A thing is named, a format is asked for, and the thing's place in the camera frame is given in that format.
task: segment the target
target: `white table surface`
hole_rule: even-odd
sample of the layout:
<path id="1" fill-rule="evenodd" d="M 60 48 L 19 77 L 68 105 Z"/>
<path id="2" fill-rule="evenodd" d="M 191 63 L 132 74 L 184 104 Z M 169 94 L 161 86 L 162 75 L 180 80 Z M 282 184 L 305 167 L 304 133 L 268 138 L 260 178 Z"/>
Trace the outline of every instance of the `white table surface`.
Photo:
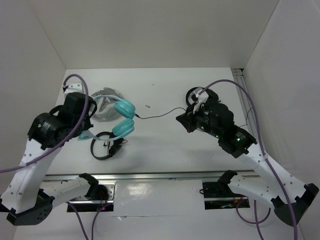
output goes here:
<path id="1" fill-rule="evenodd" d="M 185 96 L 193 87 L 205 87 L 219 79 L 233 80 L 230 68 L 132 68 L 69 69 L 65 77 L 76 73 L 87 82 L 89 93 L 110 87 L 119 90 L 136 107 L 141 117 L 157 116 L 173 108 L 186 107 Z M 238 126 L 246 124 L 235 85 L 218 83 L 212 88 L 222 103 L 234 113 Z M 64 102 L 62 90 L 56 104 Z M 195 131 L 187 133 L 176 121 L 182 109 L 159 118 L 134 118 L 135 131 L 113 158 L 98 161 L 90 153 L 90 140 L 72 139 L 53 161 L 48 175 L 163 173 L 248 170 L 249 167 L 225 153 L 214 137 Z M 124 118 L 111 122 L 91 120 L 94 134 L 111 132 Z"/>

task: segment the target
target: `teal headphones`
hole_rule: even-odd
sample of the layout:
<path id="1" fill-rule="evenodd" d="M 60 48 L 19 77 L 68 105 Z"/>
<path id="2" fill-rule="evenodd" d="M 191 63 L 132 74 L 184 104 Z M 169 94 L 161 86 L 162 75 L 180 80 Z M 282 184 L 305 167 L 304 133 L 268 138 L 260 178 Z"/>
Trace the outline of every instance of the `teal headphones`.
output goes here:
<path id="1" fill-rule="evenodd" d="M 135 130 L 135 122 L 133 120 L 134 116 L 136 115 L 136 107 L 128 100 L 122 99 L 118 96 L 114 95 L 98 95 L 92 97 L 93 99 L 101 98 L 101 97 L 109 97 L 112 99 L 116 99 L 117 102 L 114 104 L 113 108 L 126 119 L 120 122 L 112 129 L 112 133 L 115 135 L 113 138 L 101 138 L 96 137 L 92 132 L 89 130 L 83 131 L 79 136 L 79 140 L 87 140 L 87 139 L 96 139 L 100 141 L 114 141 L 117 139 L 124 138 L 128 136 Z"/>

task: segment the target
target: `white wall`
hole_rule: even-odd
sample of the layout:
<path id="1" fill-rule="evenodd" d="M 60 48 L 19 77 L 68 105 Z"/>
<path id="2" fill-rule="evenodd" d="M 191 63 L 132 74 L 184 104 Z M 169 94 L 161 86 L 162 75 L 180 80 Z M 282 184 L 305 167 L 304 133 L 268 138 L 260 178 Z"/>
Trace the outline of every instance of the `white wall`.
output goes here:
<path id="1" fill-rule="evenodd" d="M 267 150 L 320 187 L 320 0 L 280 0 L 244 71 Z M 319 239 L 320 197 L 300 222 Z"/>
<path id="2" fill-rule="evenodd" d="M 27 1 L 0 1 L 0 169 L 19 164 L 31 123 L 55 106 L 65 71 Z M 0 174 L 0 194 L 11 177 Z M 15 228 L 5 217 L 1 239 L 12 239 Z"/>
<path id="3" fill-rule="evenodd" d="M 67 69 L 243 68 L 278 0 L 29 0 Z"/>

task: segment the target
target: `headphones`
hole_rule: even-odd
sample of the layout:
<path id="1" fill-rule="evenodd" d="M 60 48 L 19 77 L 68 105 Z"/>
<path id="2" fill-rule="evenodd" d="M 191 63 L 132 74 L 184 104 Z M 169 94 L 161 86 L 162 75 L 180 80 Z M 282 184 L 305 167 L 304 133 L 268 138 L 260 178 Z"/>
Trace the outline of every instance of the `headphones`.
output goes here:
<path id="1" fill-rule="evenodd" d="M 108 131 L 103 131 L 103 132 L 100 132 L 96 135 L 96 137 L 101 137 L 101 136 L 109 136 L 110 138 L 115 137 L 113 132 L 108 132 Z M 113 145 L 111 147 L 110 147 L 110 142 L 108 142 L 107 145 L 104 143 L 103 146 L 107 147 L 107 155 L 96 156 L 94 154 L 94 145 L 95 145 L 96 139 L 92 139 L 92 142 L 90 145 L 90 152 L 91 152 L 92 156 L 97 160 L 100 160 L 100 161 L 107 160 L 109 158 L 112 158 L 121 149 L 121 147 L 122 147 L 121 144 L 123 143 L 123 141 L 124 141 L 123 138 L 119 138 L 113 142 Z"/>
<path id="2" fill-rule="evenodd" d="M 91 131 L 83 131 L 79 136 L 79 140 L 87 140 L 87 139 L 95 139 L 99 141 L 115 141 L 117 139 L 124 138 L 128 136 L 135 130 L 135 122 L 133 120 L 134 116 L 136 115 L 136 107 L 127 99 L 122 99 L 118 96 L 114 95 L 98 95 L 93 96 L 93 99 L 98 99 L 102 97 L 108 97 L 111 99 L 116 99 L 116 103 L 114 104 L 113 108 L 126 119 L 120 122 L 112 129 L 112 138 L 101 138 L 99 136 L 95 136 Z"/>

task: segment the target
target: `headphone cable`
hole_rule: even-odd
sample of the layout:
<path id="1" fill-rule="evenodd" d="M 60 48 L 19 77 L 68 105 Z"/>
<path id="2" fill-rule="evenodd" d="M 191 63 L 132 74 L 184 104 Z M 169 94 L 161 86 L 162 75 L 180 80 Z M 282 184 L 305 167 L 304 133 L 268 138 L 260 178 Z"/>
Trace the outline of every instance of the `headphone cable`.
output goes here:
<path id="1" fill-rule="evenodd" d="M 167 115 L 167 114 L 169 114 L 169 113 L 173 112 L 173 111 L 174 111 L 174 110 L 176 110 L 176 109 L 183 109 L 185 112 L 187 111 L 187 110 L 185 110 L 183 107 L 176 107 L 176 108 L 172 109 L 171 111 L 169 111 L 169 112 L 167 112 L 167 113 L 165 113 L 165 114 L 163 114 L 163 115 L 159 115 L 159 116 L 140 117 L 138 114 L 135 114 L 135 116 L 136 116 L 138 119 L 153 119 L 153 118 L 160 118 L 160 117 L 163 117 L 163 116 L 165 116 L 165 115 Z"/>

